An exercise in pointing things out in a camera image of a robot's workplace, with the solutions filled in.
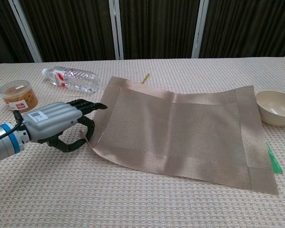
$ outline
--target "sticker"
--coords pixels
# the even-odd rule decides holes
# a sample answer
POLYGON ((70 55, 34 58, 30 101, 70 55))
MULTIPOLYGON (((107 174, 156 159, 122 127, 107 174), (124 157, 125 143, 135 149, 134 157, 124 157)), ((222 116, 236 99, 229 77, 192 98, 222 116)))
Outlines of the sticker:
POLYGON ((65 72, 61 71, 61 70, 55 70, 54 73, 55 73, 55 83, 56 83, 56 85, 58 85, 58 86, 61 85, 61 86, 65 87, 66 86, 65 78, 64 78, 65 72))
POLYGON ((16 87, 15 89, 21 89, 21 88, 23 88, 24 87, 24 85, 19 85, 18 87, 16 87))
POLYGON ((33 112, 28 115, 33 119, 33 121, 35 121, 35 123, 48 119, 42 111, 33 112))
POLYGON ((28 104, 25 102, 25 100, 16 101, 16 102, 7 102, 7 105, 12 110, 22 110, 28 108, 28 104))

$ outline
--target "water bottle cap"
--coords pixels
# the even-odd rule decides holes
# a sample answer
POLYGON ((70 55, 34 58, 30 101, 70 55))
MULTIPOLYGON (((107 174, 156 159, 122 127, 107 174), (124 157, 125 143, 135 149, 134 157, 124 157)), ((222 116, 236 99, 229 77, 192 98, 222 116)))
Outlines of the water bottle cap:
POLYGON ((47 76, 47 75, 46 75, 46 71, 47 71, 47 70, 48 70, 47 68, 44 68, 44 69, 41 71, 42 75, 44 75, 45 77, 47 76))

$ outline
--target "curtain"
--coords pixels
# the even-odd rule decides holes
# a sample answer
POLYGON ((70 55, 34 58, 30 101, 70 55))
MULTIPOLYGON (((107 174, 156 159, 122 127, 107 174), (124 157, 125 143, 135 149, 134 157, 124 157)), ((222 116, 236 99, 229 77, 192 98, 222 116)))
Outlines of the curtain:
POLYGON ((20 0, 43 61, 115 59, 108 0, 20 0))
POLYGON ((0 63, 33 62, 8 0, 0 0, 0 63))
POLYGON ((190 58, 199 3, 119 0, 124 58, 190 58))
POLYGON ((283 57, 285 0, 210 0, 199 57, 283 57))

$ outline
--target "plastic jar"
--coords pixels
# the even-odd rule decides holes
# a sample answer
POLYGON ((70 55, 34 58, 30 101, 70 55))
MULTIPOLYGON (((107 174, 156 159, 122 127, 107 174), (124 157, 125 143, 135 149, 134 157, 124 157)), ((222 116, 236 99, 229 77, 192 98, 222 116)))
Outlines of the plastic jar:
POLYGON ((27 112, 36 107, 38 100, 26 80, 12 81, 0 88, 0 95, 11 110, 27 112))

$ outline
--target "plastic water bottle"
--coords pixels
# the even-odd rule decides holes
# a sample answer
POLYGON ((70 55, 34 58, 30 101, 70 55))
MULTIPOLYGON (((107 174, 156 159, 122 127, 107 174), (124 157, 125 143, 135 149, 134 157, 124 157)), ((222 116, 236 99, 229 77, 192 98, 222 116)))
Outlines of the plastic water bottle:
POLYGON ((96 92, 99 89, 99 77, 91 71, 56 66, 52 69, 43 69, 42 74, 57 86, 83 92, 96 92))

